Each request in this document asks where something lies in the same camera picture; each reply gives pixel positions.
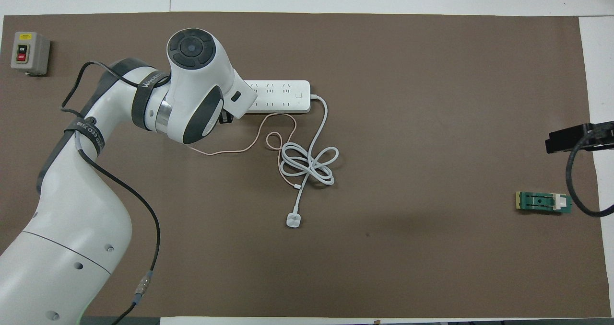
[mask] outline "electronic component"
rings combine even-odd
[[[16,32],[11,68],[29,76],[46,74],[50,46],[51,42],[39,33]]]
[[[516,192],[516,209],[572,212],[572,199],[562,193]]]

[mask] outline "white power strip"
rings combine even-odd
[[[311,87],[307,81],[245,81],[256,91],[256,102],[248,114],[307,113],[311,109]]]

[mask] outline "black strap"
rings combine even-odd
[[[66,131],[79,131],[79,133],[92,141],[94,148],[96,148],[96,154],[100,155],[100,152],[105,147],[105,139],[103,138],[103,134],[100,132],[100,130],[98,130],[98,127],[96,127],[92,121],[93,120],[90,118],[83,119],[76,117],[71,124],[66,127],[64,133],[66,133]]]
[[[139,87],[136,88],[134,94],[134,100],[132,101],[132,122],[138,127],[144,128],[147,131],[151,131],[145,126],[145,111],[147,110],[147,103],[154,91],[154,87],[158,82],[164,80],[168,74],[160,70],[151,72],[149,76],[145,77],[141,81]]]

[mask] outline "white robotic arm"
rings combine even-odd
[[[256,93],[208,32],[182,30],[166,47],[171,81],[164,84],[164,72],[138,59],[115,63],[112,70],[132,85],[106,72],[81,111],[83,119],[69,126],[49,157],[34,216],[0,256],[2,323],[78,323],[128,248],[130,217],[79,155],[75,130],[95,161],[120,122],[190,144],[208,135],[223,111],[230,114],[226,120],[240,118],[255,101]]]

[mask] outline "emergency switch box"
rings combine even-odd
[[[51,42],[39,33],[16,32],[11,68],[30,76],[47,73]]]

